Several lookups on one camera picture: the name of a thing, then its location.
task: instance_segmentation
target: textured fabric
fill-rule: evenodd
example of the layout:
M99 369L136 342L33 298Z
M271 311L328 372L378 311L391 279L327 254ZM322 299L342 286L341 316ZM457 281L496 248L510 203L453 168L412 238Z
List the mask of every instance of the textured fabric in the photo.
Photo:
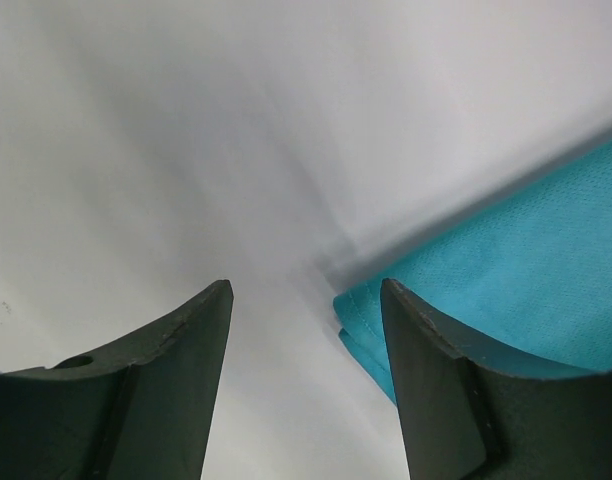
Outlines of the textured fabric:
M335 298L342 341L393 399L379 305L386 277L509 345L612 368L612 142Z

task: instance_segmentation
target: white surface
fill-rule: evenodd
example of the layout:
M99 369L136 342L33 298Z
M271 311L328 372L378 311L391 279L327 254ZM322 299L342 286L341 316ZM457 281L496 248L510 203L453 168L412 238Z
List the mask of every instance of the white surface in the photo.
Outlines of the white surface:
M611 121L608 0L1 0L0 369L228 277L204 478L407 478L318 259Z

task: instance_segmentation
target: teal fabric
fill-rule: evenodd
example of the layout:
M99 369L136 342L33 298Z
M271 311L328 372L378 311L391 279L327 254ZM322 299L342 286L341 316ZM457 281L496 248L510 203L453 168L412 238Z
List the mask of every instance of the teal fabric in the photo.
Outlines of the teal fabric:
M335 298L340 338L394 401L379 304L386 277L509 345L611 369L612 142Z

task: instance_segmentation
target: white backdrop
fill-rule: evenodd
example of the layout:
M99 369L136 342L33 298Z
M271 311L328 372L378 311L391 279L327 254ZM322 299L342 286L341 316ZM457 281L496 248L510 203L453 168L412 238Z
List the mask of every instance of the white backdrop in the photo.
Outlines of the white backdrop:
M204 478L403 480L323 272L611 123L610 0L0 0L0 370L227 277Z

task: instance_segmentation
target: small hole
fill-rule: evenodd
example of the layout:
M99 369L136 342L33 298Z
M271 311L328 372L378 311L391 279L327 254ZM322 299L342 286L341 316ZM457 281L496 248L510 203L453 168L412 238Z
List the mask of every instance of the small hole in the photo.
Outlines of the small hole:
M90 365L93 363L93 357L89 355L77 355L76 357L67 358L63 362L58 363L54 368L76 368Z

